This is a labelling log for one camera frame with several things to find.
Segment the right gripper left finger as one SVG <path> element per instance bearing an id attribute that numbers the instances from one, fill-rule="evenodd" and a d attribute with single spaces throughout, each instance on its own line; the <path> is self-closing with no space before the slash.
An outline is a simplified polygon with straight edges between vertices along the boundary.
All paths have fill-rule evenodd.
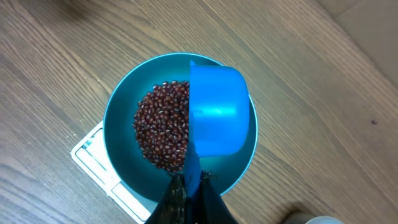
<path id="1" fill-rule="evenodd" d="M 184 224 L 186 188 L 182 174 L 175 174 L 145 224 Z"/>

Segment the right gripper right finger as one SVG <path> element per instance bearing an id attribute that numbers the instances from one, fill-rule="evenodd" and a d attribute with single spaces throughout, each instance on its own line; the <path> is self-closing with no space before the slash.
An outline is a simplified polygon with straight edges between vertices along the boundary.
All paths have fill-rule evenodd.
<path id="1" fill-rule="evenodd" d="M 213 188 L 209 172 L 202 172 L 201 175 L 197 218 L 199 224 L 238 224 L 221 195 Z"/>

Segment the blue plastic measuring scoop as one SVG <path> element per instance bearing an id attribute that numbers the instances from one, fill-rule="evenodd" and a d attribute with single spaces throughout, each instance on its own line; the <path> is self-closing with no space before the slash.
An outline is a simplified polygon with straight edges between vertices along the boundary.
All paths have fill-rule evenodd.
<path id="1" fill-rule="evenodd" d="M 188 145 L 183 175 L 187 197 L 200 188 L 204 157 L 237 153 L 249 130 L 249 94 L 243 76 L 232 67 L 190 62 Z"/>

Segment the white digital kitchen scale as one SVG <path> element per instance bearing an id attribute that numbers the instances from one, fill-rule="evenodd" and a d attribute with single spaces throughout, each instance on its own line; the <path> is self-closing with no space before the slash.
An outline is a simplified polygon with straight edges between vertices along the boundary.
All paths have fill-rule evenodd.
<path id="1" fill-rule="evenodd" d="M 136 223 L 147 221 L 157 204 L 131 190 L 118 177 L 106 153 L 102 123 L 72 149 L 71 157 Z"/>

